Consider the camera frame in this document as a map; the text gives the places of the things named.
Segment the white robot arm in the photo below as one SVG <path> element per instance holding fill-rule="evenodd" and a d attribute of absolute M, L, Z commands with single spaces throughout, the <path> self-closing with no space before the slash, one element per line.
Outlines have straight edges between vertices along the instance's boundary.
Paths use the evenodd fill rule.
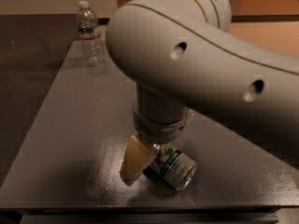
<path fill-rule="evenodd" d="M 299 60 L 229 34 L 229 0 L 132 0 L 110 19 L 107 51 L 137 87 L 134 123 L 153 144 L 191 111 L 292 167 L 299 158 Z"/>

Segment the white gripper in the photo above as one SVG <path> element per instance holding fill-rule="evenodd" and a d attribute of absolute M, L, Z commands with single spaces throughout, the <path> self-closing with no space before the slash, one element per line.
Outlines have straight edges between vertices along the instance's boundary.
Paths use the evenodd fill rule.
<path fill-rule="evenodd" d="M 157 158 L 154 144 L 167 144 L 179 138 L 187 124 L 193 118 L 193 112 L 187 109 L 183 118 L 172 123 L 161 123 L 146 118 L 134 105 L 134 126 L 138 134 L 132 135 L 127 144 L 120 169 L 121 180 L 127 185 L 133 185 Z"/>

